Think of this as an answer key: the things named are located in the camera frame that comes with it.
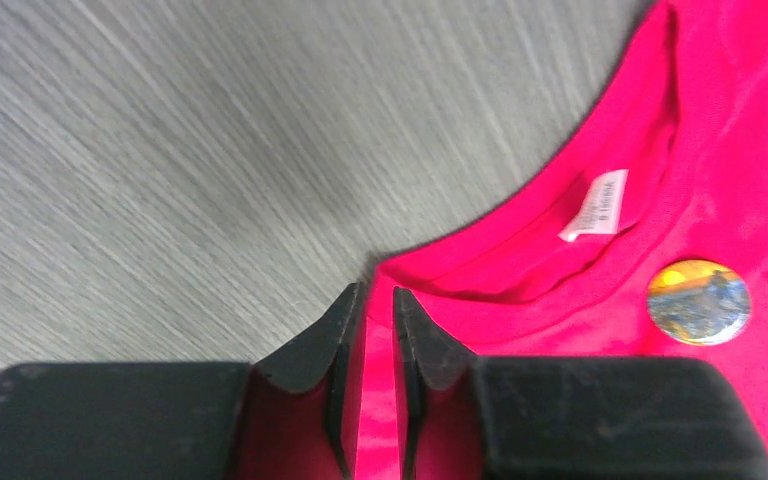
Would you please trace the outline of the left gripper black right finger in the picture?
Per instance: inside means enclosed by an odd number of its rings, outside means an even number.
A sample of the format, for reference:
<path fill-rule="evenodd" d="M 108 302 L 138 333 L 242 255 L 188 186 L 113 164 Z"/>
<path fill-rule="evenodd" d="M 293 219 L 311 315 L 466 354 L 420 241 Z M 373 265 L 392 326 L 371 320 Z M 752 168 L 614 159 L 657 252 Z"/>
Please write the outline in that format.
<path fill-rule="evenodd" d="M 712 365 L 479 355 L 393 293 L 407 479 L 768 479 L 768 449 Z"/>

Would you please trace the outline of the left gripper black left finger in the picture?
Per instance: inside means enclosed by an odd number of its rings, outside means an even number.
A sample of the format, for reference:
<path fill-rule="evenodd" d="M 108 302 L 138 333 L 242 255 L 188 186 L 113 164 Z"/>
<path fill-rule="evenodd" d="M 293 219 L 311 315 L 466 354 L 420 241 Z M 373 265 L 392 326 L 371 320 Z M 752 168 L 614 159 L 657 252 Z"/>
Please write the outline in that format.
<path fill-rule="evenodd" d="M 256 362 L 23 363 L 0 372 L 0 479 L 346 479 L 365 289 Z"/>

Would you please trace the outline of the red cloth garment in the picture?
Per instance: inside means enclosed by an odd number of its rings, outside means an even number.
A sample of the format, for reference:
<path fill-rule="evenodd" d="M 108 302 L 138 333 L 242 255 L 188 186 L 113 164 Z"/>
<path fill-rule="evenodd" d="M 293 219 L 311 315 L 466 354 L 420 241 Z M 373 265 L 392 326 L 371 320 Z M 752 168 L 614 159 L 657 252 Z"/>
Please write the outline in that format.
<path fill-rule="evenodd" d="M 678 342 L 648 314 L 682 260 L 736 271 L 746 328 Z M 479 355 L 679 357 L 712 365 L 768 449 L 768 1 L 660 1 L 569 143 L 473 225 L 381 263 L 351 354 L 352 479 L 407 479 L 393 293 Z"/>

